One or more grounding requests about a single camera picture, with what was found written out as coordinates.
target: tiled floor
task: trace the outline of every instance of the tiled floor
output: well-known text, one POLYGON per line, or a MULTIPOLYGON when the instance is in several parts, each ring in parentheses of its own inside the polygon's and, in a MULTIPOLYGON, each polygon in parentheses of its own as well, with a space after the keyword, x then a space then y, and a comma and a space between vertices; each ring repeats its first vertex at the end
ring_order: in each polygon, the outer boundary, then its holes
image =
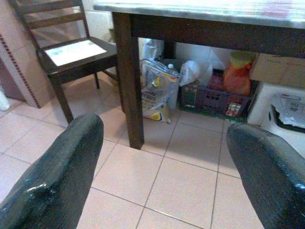
MULTIPOLYGON (((95 112, 104 142, 78 229, 261 229, 228 152, 229 122, 172 112, 144 120, 142 150, 129 147, 125 115, 111 81, 67 85, 74 115, 95 112)), ((42 109, 18 101, 0 113, 0 201, 67 123, 56 99, 42 109)))

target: chair seat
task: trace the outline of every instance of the chair seat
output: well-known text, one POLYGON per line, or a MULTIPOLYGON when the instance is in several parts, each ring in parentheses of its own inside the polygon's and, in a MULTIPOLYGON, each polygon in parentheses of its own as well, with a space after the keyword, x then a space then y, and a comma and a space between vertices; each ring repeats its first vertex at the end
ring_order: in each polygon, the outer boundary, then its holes
POLYGON ((64 80, 62 83, 73 80, 73 77, 77 79, 85 75, 89 75, 115 66, 117 63, 116 53, 116 47, 114 45, 97 39, 95 37, 75 39, 68 42, 37 49, 38 60, 49 78, 69 75, 69 79, 64 80), (92 41, 93 43, 106 50, 106 52, 60 66, 57 66, 45 52, 45 50, 48 49, 57 48, 85 40, 92 41))

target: wooden table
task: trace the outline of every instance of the wooden table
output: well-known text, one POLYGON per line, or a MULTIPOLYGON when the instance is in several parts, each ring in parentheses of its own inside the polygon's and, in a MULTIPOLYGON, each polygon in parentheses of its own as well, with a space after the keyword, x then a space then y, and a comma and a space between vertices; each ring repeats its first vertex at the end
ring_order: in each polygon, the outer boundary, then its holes
MULTIPOLYGON (((294 7, 304 10, 304 5, 294 7)), ((304 12, 297 15, 300 23, 292 23, 286 15, 282 20, 261 15, 236 19, 234 11, 211 17, 201 8, 190 14, 188 9, 183 13, 158 6, 147 9, 97 2, 94 9, 112 11, 129 142, 136 149, 144 144, 139 37, 305 58, 304 12)))

